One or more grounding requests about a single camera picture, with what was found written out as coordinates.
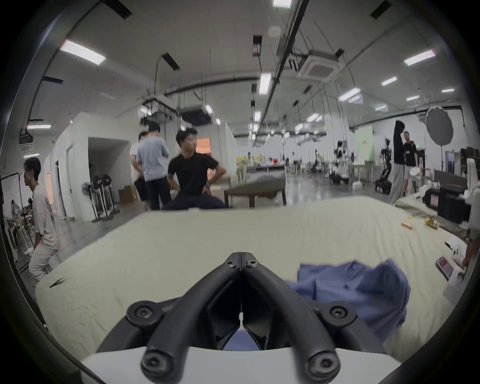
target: screw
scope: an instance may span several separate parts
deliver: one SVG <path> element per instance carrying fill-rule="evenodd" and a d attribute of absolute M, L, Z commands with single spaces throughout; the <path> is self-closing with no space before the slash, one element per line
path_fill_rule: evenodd
<path fill-rule="evenodd" d="M 170 358 L 161 352 L 147 352 L 142 360 L 142 368 L 152 376 L 166 376 L 172 370 Z"/>
<path fill-rule="evenodd" d="M 343 319 L 347 316 L 347 310 L 343 307 L 333 307 L 330 314 L 336 319 Z"/>
<path fill-rule="evenodd" d="M 138 317 L 143 317 L 144 319 L 148 319 L 150 316 L 152 316 L 152 310 L 149 307 L 139 307 L 135 311 L 135 314 Z"/>
<path fill-rule="evenodd" d="M 326 377 L 335 371 L 338 371 L 340 361 L 336 354 L 331 352 L 321 352 L 310 359 L 308 370 L 315 377 Z"/>

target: gray sweatpants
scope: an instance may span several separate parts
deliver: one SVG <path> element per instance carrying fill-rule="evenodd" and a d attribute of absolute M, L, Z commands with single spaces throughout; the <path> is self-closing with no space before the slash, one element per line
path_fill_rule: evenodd
<path fill-rule="evenodd" d="M 388 196 L 387 203 L 393 204 L 397 201 L 403 193 L 403 181 L 405 174 L 405 165 L 393 163 L 392 165 L 392 189 L 390 190 L 390 195 Z"/>

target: air conditioning unit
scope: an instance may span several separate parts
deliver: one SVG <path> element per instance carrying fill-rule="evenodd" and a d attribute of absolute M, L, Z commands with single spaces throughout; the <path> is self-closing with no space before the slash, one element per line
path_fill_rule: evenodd
<path fill-rule="evenodd" d="M 297 77 L 325 83 L 335 78 L 344 67 L 345 64 L 339 62 L 335 55 L 311 50 L 301 60 Z"/>

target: dark pants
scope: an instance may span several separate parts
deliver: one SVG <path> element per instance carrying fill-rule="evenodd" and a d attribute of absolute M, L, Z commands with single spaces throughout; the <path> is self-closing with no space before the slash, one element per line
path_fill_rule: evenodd
<path fill-rule="evenodd" d="M 167 205 L 164 205 L 164 211 L 181 211 L 189 208 L 200 209 L 224 209 L 228 208 L 221 200 L 213 196 L 197 195 L 197 196 L 177 196 Z"/>
<path fill-rule="evenodd" d="M 160 209 L 160 202 L 158 201 L 159 196 L 163 205 L 172 201 L 170 196 L 170 186 L 166 176 L 161 179 L 146 181 L 146 187 L 148 200 L 150 201 L 150 209 L 152 211 L 158 211 Z"/>

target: dark table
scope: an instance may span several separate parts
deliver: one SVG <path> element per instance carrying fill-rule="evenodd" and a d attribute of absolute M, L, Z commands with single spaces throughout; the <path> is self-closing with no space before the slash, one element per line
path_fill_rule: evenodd
<path fill-rule="evenodd" d="M 280 191 L 282 192 L 283 205 L 287 205 L 284 178 L 271 178 L 268 180 L 255 181 L 250 184 L 242 184 L 224 191 L 225 205 L 230 206 L 229 196 L 248 196 L 250 208 L 255 208 L 255 196 L 274 198 Z"/>

